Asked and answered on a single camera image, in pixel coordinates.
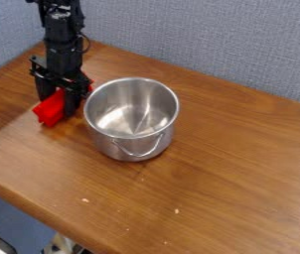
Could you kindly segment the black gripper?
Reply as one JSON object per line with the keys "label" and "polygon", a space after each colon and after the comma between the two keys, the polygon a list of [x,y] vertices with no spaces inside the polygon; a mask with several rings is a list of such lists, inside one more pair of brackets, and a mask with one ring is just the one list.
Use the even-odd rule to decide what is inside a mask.
{"label": "black gripper", "polygon": [[[30,74],[35,78],[39,99],[45,101],[57,92],[57,80],[88,75],[82,71],[82,59],[88,52],[84,47],[84,38],[77,38],[67,44],[46,42],[46,55],[31,56]],[[78,87],[66,89],[65,113],[67,117],[75,114],[81,101],[86,98],[86,89]]]}

